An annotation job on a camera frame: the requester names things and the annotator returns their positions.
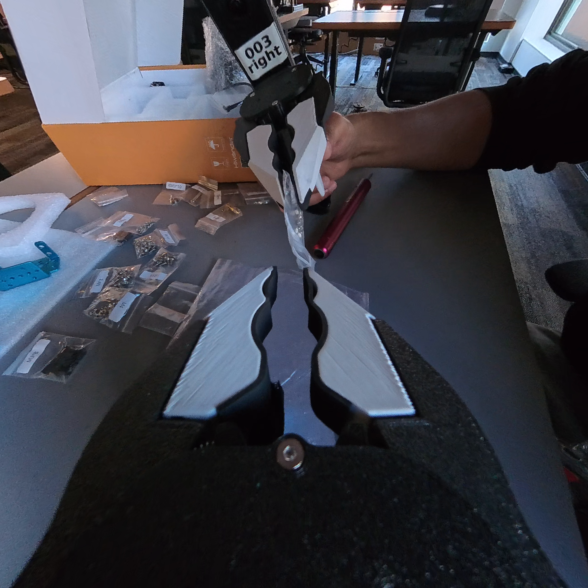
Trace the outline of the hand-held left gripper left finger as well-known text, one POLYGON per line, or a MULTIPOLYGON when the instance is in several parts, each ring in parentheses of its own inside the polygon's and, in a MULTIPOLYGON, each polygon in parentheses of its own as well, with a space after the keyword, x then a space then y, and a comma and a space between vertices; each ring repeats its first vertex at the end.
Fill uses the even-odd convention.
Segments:
POLYGON ((163 411, 167 419, 236 423, 245 436, 281 436, 283 392, 269 376, 277 269, 269 267, 209 316, 163 411))

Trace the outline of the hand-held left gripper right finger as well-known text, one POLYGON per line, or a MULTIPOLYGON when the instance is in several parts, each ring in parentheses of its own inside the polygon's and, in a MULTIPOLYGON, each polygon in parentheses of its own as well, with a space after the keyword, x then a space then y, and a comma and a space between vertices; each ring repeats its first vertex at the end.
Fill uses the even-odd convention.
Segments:
POLYGON ((311 405, 341 435, 347 424, 413 417, 409 395, 374 326, 374 317, 316 272, 303 272, 308 328, 317 340, 311 405))

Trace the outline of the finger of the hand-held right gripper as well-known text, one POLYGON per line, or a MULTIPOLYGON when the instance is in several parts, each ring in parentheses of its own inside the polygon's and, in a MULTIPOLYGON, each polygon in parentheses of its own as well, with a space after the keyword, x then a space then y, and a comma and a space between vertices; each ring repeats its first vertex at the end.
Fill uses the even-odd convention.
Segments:
POLYGON ((293 129, 286 123, 259 125, 247 133, 248 166, 280 205, 295 204, 293 129))
POLYGON ((301 210, 306 210, 310 200, 308 194, 314 191, 317 183, 320 193, 324 194, 320 166, 327 146, 326 135, 317 123, 313 98, 298 103, 287 115, 286 121, 295 132, 292 139, 292 149, 295 153, 292 175, 298 204, 301 210))

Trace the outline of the large clear plastic bag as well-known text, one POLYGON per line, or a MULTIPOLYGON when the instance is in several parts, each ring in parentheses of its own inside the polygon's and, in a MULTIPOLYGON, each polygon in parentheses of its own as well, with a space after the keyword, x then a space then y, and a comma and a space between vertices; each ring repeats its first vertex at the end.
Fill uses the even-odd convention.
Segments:
MULTIPOLYGON (((253 268, 234 260, 217 260, 166 353, 178 352, 186 357, 206 317, 263 271, 264 268, 253 268)), ((263 342, 269 368, 279 372, 309 369, 316 340, 307 327, 301 270, 277 270, 277 295, 271 316, 272 330, 263 342)))

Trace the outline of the small clear nut bag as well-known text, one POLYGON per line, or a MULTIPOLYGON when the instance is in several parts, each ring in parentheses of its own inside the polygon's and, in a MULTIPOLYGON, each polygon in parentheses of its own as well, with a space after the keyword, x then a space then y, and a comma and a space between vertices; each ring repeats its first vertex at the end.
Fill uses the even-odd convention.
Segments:
POLYGON ((305 247, 303 212, 290 174, 283 171, 283 207, 288 240, 300 269, 314 270, 315 260, 305 247))

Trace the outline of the red screwdriver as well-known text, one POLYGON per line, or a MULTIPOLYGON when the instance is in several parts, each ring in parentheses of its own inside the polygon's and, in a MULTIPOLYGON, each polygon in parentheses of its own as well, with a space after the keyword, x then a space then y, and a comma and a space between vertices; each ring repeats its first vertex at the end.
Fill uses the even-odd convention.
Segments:
POLYGON ((371 188, 372 173, 361 180, 351 195, 345 200, 342 208, 337 212, 334 218, 329 222, 326 229, 313 247, 313 257, 315 259, 324 259, 331 253, 334 245, 341 237, 343 231, 349 224, 360 204, 364 201, 367 193, 371 188))

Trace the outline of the person's right forearm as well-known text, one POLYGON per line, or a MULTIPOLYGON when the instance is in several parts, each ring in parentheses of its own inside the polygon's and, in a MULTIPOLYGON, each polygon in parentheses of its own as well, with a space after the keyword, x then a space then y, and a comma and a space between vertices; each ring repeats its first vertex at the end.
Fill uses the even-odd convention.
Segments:
POLYGON ((549 172, 587 161, 587 52, 571 51, 502 86, 350 116, 352 166, 549 172))

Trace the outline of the grey desk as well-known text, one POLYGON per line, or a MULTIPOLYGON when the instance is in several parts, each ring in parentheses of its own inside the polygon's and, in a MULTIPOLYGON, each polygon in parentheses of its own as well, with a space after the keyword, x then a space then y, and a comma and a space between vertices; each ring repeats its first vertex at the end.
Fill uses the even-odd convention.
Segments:
MULTIPOLYGON (((378 170, 318 272, 369 293, 386 321, 454 388, 500 459, 541 547, 571 587, 587 564, 487 174, 378 170)), ((121 393, 166 346, 83 315, 69 295, 42 330, 96 339, 64 384, 1 377, 1 587, 46 532, 80 454, 121 393)))

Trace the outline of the person's right hand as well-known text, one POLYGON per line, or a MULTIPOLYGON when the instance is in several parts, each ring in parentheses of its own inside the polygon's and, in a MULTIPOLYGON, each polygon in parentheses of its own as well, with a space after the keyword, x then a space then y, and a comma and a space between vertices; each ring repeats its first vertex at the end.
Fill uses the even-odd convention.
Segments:
POLYGON ((337 187, 336 180, 353 167, 356 140, 363 113, 343 116, 334 112, 325 124, 326 151, 320 167, 325 193, 313 192, 311 202, 317 203, 330 196, 337 187))

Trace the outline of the bubble wrap bundle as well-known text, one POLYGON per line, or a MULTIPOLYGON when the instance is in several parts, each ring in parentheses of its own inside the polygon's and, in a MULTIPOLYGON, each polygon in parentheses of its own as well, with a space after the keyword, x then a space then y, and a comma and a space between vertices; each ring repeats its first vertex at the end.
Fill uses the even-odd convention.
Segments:
POLYGON ((205 39, 207 88, 210 93, 245 84, 251 87, 238 61, 210 17, 202 20, 205 39))

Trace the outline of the orange cardboard box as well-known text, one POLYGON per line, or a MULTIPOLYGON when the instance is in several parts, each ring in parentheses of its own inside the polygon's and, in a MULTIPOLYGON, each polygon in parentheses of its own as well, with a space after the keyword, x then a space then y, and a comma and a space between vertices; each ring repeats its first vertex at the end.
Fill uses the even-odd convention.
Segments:
POLYGON ((207 92, 205 66, 180 64, 183 1, 2 4, 42 126, 87 185, 255 179, 238 110, 207 92))

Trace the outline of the pile of small hardware bags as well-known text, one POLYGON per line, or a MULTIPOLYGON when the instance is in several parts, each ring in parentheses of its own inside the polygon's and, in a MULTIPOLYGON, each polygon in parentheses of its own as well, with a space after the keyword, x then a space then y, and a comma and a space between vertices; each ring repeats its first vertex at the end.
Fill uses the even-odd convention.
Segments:
MULTIPOLYGON (((43 241, 65 209, 65 201, 63 194, 1 198, 2 213, 33 209, 21 224, 1 221, 1 268, 45 257, 34 243, 43 241)), ((1 357, 19 351, 4 375, 65 382, 93 345, 93 339, 85 337, 90 321, 132 333, 151 305, 150 294, 185 257, 166 250, 183 239, 178 227, 158 228, 158 222, 158 217, 123 210, 77 228, 74 233, 115 248, 1 357)))

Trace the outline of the black mesh office chair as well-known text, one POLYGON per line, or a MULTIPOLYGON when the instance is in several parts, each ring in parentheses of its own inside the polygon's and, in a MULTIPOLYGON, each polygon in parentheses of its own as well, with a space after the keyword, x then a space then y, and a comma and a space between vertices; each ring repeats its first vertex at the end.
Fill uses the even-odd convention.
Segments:
POLYGON ((459 91, 491 1, 408 1, 392 48, 379 50, 377 94, 386 107, 459 91))

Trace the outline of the white foam sheet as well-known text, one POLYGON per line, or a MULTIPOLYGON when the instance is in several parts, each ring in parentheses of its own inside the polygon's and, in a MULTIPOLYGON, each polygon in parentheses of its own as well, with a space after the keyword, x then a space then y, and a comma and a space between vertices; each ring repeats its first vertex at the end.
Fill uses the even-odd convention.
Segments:
POLYGON ((1 292, 1 356, 115 248, 59 229, 50 229, 43 241, 59 255, 60 269, 40 282, 1 292))

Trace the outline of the perforated blue U bracket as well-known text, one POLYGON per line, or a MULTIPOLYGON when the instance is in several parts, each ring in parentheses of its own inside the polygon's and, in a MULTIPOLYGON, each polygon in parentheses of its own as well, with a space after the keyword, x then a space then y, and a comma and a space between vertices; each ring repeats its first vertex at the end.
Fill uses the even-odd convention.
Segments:
POLYGON ((59 269, 59 256, 45 242, 36 241, 34 246, 45 257, 8 268, 1 268, 1 291, 13 290, 17 287, 46 279, 59 269))

